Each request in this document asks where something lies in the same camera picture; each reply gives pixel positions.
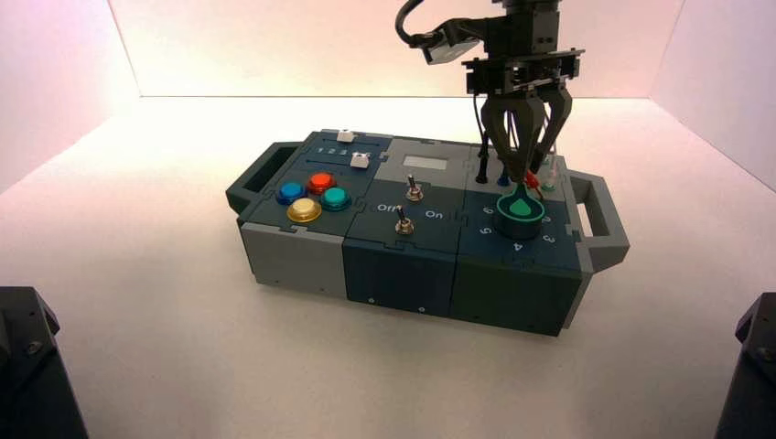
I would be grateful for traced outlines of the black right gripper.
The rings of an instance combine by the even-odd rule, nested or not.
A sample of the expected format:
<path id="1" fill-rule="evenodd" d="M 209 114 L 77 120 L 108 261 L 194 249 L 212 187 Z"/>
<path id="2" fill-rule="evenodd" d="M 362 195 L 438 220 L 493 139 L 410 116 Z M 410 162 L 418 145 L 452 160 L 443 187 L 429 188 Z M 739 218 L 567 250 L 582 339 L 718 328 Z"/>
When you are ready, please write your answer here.
<path id="1" fill-rule="evenodd" d="M 566 83 L 579 74 L 582 49 L 559 50 L 557 12 L 510 12 L 505 16 L 466 19 L 463 30 L 484 44 L 487 57 L 465 61 L 466 90 L 489 95 L 482 122 L 497 157 L 511 180 L 524 180 L 531 155 L 537 172 L 571 113 Z M 543 126 L 544 104 L 549 122 Z"/>

